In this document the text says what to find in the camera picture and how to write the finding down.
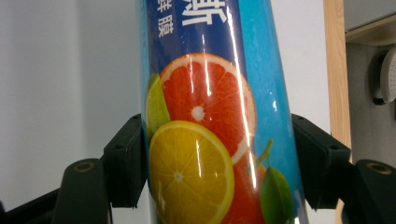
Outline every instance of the white background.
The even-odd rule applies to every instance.
[[[330,131],[322,1],[273,11],[292,113]],[[140,113],[132,0],[0,0],[0,200],[6,210],[59,188]],[[147,189],[115,223],[149,223]],[[309,213],[334,223],[333,211]]]

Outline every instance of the green leaf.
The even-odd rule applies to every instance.
[[[276,168],[269,167],[260,188],[262,215],[266,224],[294,223],[288,181]]]

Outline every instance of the lemon slice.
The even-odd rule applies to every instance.
[[[170,121],[149,148],[151,195],[163,223],[220,223],[233,200],[233,165],[205,127]]]
[[[146,98],[146,134],[148,142],[150,142],[154,132],[168,121],[170,121],[170,117],[163,97],[163,85],[160,76],[152,74],[148,79]]]

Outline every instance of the wooden panel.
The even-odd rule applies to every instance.
[[[346,42],[372,46],[396,43],[396,15],[372,22],[346,33]]]
[[[332,136],[351,147],[343,0],[323,0]],[[342,204],[336,210],[341,221]]]

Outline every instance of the cylindrical package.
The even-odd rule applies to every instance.
[[[270,0],[139,0],[158,223],[307,223]]]

